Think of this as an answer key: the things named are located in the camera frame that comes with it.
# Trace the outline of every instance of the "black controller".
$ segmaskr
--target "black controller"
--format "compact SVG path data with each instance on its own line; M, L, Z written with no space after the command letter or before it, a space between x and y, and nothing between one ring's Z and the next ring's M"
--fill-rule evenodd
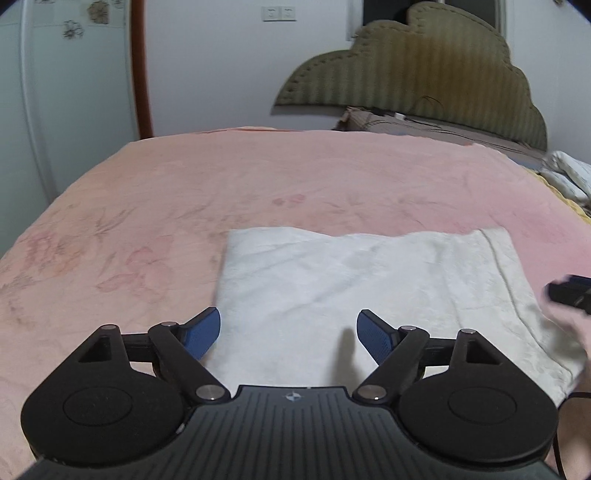
M543 462L553 402L474 330L435 339L363 310L358 338L378 366L351 396L242 386L234 398L199 362L219 332L215 308L143 334L100 327L25 402L37 461L21 480L558 478Z

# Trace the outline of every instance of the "olive green headboard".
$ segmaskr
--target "olive green headboard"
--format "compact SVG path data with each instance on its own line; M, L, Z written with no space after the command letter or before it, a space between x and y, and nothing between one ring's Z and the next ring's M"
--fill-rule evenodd
M546 150L546 127L523 72L486 22L448 5L421 2L408 25L363 27L350 50L302 64L276 105L341 105L439 119Z

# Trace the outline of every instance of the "round black disc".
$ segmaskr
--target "round black disc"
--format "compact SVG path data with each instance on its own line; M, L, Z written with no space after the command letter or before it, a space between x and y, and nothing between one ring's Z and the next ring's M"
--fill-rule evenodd
M448 371L412 385L398 405L409 434L438 455L472 464L501 466L543 455L558 422L553 402L525 375L498 375L493 368L478 375Z
M69 373L49 377L22 409L22 430L38 456L68 465L129 462L158 449L182 422L179 394L156 377L130 368Z

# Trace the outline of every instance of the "black cable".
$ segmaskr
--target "black cable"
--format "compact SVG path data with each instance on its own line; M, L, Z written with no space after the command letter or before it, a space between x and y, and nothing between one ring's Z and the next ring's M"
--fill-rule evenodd
M560 404L558 410L560 410L565 403L567 403L572 398L591 398L591 392L572 392L564 402ZM552 441L552 448L554 450L554 460L556 461L556 468L558 469L558 474L560 478L566 480L566 474L564 473L564 467L562 465L562 458L560 458L560 446L558 445L558 431L556 431L556 435L554 435L554 440Z

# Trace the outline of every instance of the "white towel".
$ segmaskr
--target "white towel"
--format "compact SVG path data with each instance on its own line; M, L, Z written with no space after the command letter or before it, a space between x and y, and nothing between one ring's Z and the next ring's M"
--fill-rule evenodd
M577 187L565 174L543 168L540 170L540 175L558 190L564 198L572 200L578 205L587 205L589 203L587 194Z
M352 391L376 367L355 334L362 309L437 338L476 329L556 404L587 358L541 314L504 229L396 238L232 231L217 307L222 331L206 366L232 392L239 384Z
M561 151L547 154L544 165L550 170L566 174L585 193L587 199L591 200L591 165Z

